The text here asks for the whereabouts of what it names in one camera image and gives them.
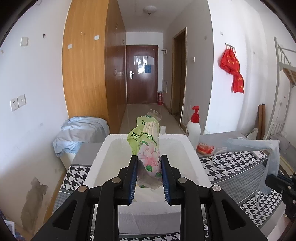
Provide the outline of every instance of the clear plastic bottle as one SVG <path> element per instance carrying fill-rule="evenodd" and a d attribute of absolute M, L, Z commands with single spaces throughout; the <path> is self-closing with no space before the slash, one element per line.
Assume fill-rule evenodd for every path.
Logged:
<path fill-rule="evenodd" d="M 191 120 L 187 124 L 186 129 L 186 136 L 190 140 L 194 150 L 196 151 L 198 142 L 200 140 L 200 116 L 198 114 L 199 106 L 194 106 L 192 109 L 194 110 L 194 113 L 191 117 Z"/>

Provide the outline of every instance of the peeling wall paint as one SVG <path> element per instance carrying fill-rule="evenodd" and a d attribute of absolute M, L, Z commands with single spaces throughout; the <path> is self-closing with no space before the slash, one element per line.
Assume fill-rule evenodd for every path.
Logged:
<path fill-rule="evenodd" d="M 43 196 L 46 194 L 47 186 L 41 185 L 36 177 L 31 182 L 32 188 L 27 193 L 27 201 L 22 208 L 20 216 L 25 231 L 33 234 L 38 218 L 38 212 L 42 206 Z"/>

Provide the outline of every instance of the wall hook rack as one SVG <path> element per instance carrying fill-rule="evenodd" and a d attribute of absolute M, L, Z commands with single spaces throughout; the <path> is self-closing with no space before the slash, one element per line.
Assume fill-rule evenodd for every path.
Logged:
<path fill-rule="evenodd" d="M 235 50 L 235 47 L 233 47 L 233 46 L 231 46 L 230 44 L 227 44 L 227 43 L 225 43 L 225 45 L 226 45 L 226 49 L 232 49 L 233 50 L 233 52 L 235 54 L 235 57 L 237 58 L 237 52 Z"/>
<path fill-rule="evenodd" d="M 162 52 L 167 55 L 168 54 L 168 49 L 163 49 Z"/>

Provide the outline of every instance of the styrofoam box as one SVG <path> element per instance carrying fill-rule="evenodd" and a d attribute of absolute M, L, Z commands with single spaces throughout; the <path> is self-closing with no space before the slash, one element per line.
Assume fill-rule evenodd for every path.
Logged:
<path fill-rule="evenodd" d="M 131 160 L 127 135 L 108 135 L 105 139 L 84 185 L 89 188 L 103 185 L 116 177 L 121 168 Z M 160 154 L 167 155 L 170 165 L 180 170 L 183 177 L 204 187 L 211 183 L 205 170 L 185 135 L 160 135 Z M 125 234 L 164 234 L 180 231 L 180 206 L 170 206 L 164 196 L 163 186 L 156 190 L 136 187 L 130 206 L 118 207 L 119 232 Z"/>

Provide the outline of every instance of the wooden door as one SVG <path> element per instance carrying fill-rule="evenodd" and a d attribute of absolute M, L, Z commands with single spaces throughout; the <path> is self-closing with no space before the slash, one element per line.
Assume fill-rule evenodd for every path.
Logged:
<path fill-rule="evenodd" d="M 173 39 L 173 74 L 170 111 L 178 122 L 181 121 L 186 85 L 186 46 L 186 30 L 183 30 Z"/>
<path fill-rule="evenodd" d="M 157 102 L 157 67 L 157 45 L 126 46 L 128 104 Z"/>

